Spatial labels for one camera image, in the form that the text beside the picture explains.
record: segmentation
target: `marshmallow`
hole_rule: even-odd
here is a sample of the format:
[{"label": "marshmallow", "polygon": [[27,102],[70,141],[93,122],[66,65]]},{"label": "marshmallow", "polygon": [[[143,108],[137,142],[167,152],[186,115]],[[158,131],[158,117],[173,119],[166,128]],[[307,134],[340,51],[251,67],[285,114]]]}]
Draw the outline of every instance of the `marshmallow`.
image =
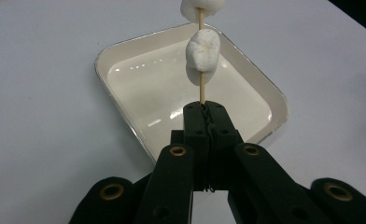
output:
[{"label": "marshmallow", "polygon": [[200,74],[204,72],[205,83],[215,74],[218,67],[220,39],[209,29],[199,30],[186,46],[186,73],[192,84],[200,85]]},{"label": "marshmallow", "polygon": [[182,0],[180,13],[187,20],[198,23],[198,7],[204,10],[204,18],[215,15],[221,9],[224,0]]}]

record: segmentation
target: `ceramic dish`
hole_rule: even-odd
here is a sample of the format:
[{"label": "ceramic dish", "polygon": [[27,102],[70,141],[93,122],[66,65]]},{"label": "ceramic dish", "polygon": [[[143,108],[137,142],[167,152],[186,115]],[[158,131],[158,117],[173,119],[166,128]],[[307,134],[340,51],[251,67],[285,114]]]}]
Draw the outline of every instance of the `ceramic dish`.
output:
[{"label": "ceramic dish", "polygon": [[[289,115],[282,92],[218,29],[218,69],[206,84],[206,100],[226,107],[247,142],[259,143]],[[96,73],[122,116],[154,160],[183,129],[182,107],[199,100],[186,75],[185,49],[196,24],[140,36],[104,49]]]}]

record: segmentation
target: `gray background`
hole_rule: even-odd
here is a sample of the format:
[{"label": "gray background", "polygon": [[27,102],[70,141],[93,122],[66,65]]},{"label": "gray background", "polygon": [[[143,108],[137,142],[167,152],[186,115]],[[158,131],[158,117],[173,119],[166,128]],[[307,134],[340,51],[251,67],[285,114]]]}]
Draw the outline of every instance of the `gray background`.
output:
[{"label": "gray background", "polygon": [[[107,46],[187,21],[180,1],[0,1],[0,223],[67,223],[100,179],[153,163],[95,75]],[[366,30],[326,0],[227,0],[216,26],[285,93],[263,145],[302,185],[366,195]],[[226,193],[195,194],[193,223],[234,223]]]}]

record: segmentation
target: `white tray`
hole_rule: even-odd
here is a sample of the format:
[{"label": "white tray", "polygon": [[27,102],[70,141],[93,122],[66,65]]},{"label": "white tray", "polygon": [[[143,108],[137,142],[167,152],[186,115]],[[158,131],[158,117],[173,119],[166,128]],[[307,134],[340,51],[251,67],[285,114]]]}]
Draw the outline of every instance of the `white tray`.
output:
[{"label": "white tray", "polygon": [[[243,139],[259,143],[289,115],[282,92],[222,32],[218,69],[206,100],[226,107]],[[104,49],[96,73],[149,155],[157,160],[171,130],[183,129],[182,107],[199,100],[186,76],[185,49],[196,24],[140,36]]]}]

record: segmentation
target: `skewer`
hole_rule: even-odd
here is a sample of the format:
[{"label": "skewer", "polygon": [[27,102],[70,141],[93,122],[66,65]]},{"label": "skewer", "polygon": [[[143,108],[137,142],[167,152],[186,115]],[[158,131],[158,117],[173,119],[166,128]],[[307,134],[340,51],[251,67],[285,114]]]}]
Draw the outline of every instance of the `skewer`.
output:
[{"label": "skewer", "polygon": [[[198,7],[199,30],[204,29],[204,10]],[[205,104],[205,73],[200,72],[200,104]]]}]

